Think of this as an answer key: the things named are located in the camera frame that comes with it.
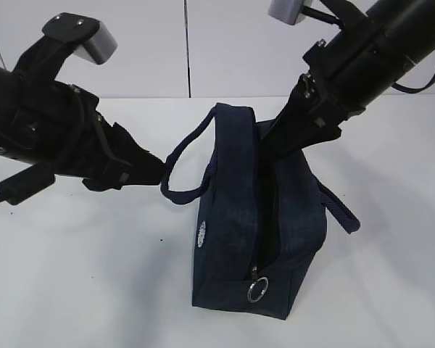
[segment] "fabric handle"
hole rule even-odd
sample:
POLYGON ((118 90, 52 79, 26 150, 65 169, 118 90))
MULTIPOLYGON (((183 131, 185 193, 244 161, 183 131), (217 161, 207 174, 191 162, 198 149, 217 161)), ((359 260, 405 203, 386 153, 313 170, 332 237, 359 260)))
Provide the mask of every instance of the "fabric handle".
POLYGON ((319 190, 321 192, 321 202, 327 208, 333 217, 339 222, 343 229, 351 234, 361 227, 361 222, 348 209, 348 207, 338 198, 331 190, 325 187, 318 180, 319 190))
POLYGON ((214 116, 216 116, 216 113, 216 108, 213 107, 210 113, 206 116, 206 118, 199 124, 199 126, 193 132, 191 132, 184 140, 182 140, 182 142, 166 159, 166 173, 161 180, 160 189, 163 196, 165 196, 175 204, 185 205, 191 203, 198 197, 202 196, 210 186, 210 179, 212 174, 215 172, 216 166, 216 156, 214 152, 212 154, 211 161, 204 172, 202 184, 200 185, 200 187, 190 191, 171 191, 169 188, 169 181, 171 172, 173 171, 175 164, 179 160, 179 157, 182 155, 187 146, 191 144, 192 141, 194 141, 203 134, 206 128, 208 128, 208 126, 210 125, 214 116))

